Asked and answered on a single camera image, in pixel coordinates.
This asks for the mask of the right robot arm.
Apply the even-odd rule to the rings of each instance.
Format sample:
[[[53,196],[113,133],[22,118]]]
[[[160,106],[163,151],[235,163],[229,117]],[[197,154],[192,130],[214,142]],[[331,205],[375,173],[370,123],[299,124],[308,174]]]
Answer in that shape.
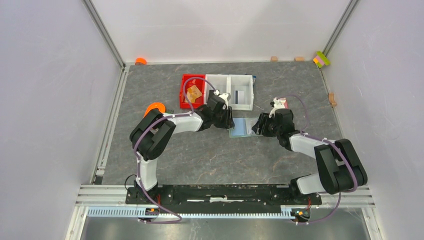
[[[316,161],[317,173],[291,180],[289,199],[302,204],[309,194],[354,192],[367,184],[368,175],[348,139],[328,140],[297,130],[290,109],[261,113],[252,131],[263,137],[276,137],[280,146],[291,152],[304,154]]]

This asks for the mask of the red plastic bin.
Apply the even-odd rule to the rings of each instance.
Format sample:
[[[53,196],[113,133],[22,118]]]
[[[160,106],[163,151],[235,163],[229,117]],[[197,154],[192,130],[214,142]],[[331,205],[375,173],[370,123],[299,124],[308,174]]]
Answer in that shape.
[[[205,104],[205,87],[208,85],[204,80],[205,74],[184,73],[181,78],[179,107],[181,109],[190,109],[189,103],[194,109]]]

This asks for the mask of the gold credit card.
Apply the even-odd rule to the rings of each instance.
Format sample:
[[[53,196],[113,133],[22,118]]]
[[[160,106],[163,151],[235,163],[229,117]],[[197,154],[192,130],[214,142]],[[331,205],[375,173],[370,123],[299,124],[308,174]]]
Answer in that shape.
[[[186,93],[191,93],[192,95],[196,95],[196,99],[202,96],[202,92],[199,90],[199,88],[196,85],[190,86],[187,89]]]

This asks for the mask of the red playing card box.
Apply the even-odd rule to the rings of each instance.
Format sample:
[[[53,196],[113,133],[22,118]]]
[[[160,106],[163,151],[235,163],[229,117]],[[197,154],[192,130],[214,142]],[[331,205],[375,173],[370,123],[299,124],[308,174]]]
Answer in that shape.
[[[284,108],[284,109],[288,109],[289,108],[288,102],[287,102],[287,99],[286,98],[280,98],[279,101],[283,105],[282,108]]]

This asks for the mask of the white bin compartment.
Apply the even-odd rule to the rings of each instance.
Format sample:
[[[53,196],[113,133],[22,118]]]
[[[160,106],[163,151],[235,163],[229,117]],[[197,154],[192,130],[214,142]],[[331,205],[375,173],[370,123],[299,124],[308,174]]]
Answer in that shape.
[[[229,98],[227,99],[227,106],[230,106],[230,75],[229,74],[206,74],[205,79],[216,89],[220,94],[228,94]],[[213,91],[211,85],[207,82],[205,83],[204,93],[203,93],[203,101],[204,104],[207,104],[209,99],[210,90]]]
[[[254,76],[236,75],[228,76],[227,92],[230,93],[229,105],[236,111],[252,111],[254,102]]]

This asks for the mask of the white bin right compartment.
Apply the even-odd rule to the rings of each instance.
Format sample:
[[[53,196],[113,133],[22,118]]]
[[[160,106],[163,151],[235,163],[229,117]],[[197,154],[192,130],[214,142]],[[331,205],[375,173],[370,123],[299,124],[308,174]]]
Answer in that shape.
[[[230,93],[229,105],[236,111],[252,111],[254,102],[254,76],[236,75],[228,76],[227,92]]]

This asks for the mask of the orange curved toy track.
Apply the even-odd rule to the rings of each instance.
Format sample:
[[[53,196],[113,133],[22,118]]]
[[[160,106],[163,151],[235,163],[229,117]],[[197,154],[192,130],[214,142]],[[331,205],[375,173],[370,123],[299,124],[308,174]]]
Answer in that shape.
[[[153,109],[157,109],[161,113],[166,112],[166,106],[161,102],[153,102],[151,103],[145,110],[144,117]]]

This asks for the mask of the striped card in bin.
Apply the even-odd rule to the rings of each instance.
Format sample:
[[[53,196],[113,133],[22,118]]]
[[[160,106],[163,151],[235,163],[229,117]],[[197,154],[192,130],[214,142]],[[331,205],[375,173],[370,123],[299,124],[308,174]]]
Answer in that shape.
[[[246,103],[245,100],[245,91],[243,90],[235,90],[234,91],[234,103],[238,105],[244,105]]]

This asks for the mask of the white bin left compartment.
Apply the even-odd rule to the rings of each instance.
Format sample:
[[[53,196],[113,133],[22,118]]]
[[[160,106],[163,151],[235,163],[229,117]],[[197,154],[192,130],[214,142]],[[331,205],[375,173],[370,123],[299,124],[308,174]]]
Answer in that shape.
[[[220,94],[228,94],[229,98],[227,99],[227,106],[230,106],[230,75],[229,74],[206,74],[205,79],[216,89]],[[209,99],[210,90],[213,91],[211,85],[207,82],[205,83],[204,93],[203,93],[203,101],[204,104],[207,104]]]

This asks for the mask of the wooden piece in red bin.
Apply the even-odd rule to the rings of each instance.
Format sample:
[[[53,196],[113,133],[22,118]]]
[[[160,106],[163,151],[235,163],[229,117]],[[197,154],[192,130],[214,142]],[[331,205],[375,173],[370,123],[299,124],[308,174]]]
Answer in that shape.
[[[184,98],[185,103],[195,103],[197,96],[195,94],[191,94],[190,92],[186,93],[186,97]]]

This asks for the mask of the orange tape roll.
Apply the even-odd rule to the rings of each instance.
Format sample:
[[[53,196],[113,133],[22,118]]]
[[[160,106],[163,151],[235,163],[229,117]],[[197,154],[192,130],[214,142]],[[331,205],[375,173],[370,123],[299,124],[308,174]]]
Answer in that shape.
[[[146,59],[144,59],[142,57],[138,57],[138,58],[135,59],[134,64],[135,65],[146,65],[147,61],[146,61]]]

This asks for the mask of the multicolour toy brick stack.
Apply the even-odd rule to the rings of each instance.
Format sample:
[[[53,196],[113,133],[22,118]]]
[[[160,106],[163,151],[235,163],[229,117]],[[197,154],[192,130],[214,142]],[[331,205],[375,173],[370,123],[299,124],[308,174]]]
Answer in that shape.
[[[330,60],[321,51],[316,52],[316,55],[312,59],[312,61],[319,69],[325,66],[329,66],[331,64]]]

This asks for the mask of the wooden block right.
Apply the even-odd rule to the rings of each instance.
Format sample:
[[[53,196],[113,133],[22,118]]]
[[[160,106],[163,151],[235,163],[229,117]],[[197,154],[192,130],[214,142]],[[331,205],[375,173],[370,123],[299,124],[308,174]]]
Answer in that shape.
[[[305,61],[305,58],[304,58],[304,57],[302,57],[302,56],[296,56],[296,57],[294,58],[294,61],[295,61],[295,62],[304,62],[304,61]]]

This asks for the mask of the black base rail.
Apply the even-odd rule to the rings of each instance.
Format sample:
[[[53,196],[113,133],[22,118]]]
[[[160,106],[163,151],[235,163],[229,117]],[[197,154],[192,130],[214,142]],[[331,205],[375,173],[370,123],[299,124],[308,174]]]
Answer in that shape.
[[[263,203],[271,205],[321,205],[317,193],[301,195],[287,184],[164,184],[145,194],[138,184],[129,187],[125,203],[150,204],[149,198],[161,206],[185,203]]]

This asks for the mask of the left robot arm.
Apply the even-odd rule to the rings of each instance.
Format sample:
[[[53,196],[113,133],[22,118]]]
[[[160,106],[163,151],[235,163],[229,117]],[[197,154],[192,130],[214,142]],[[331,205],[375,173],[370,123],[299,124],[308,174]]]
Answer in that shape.
[[[197,109],[179,114],[162,113],[151,109],[131,132],[137,160],[135,185],[138,197],[145,204],[157,198],[157,158],[164,152],[173,135],[185,132],[201,132],[214,126],[229,130],[234,127],[233,111],[229,105],[231,95],[214,91],[207,103]]]

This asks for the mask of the wooden arch block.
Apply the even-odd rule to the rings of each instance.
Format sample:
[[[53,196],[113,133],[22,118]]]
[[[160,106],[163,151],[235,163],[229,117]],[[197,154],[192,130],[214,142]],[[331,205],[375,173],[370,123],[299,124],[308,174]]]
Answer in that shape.
[[[338,103],[336,102],[336,99],[335,99],[335,94],[333,92],[330,92],[328,94],[328,101],[329,101],[330,106],[332,108],[334,108],[334,107],[336,107],[338,105]]]

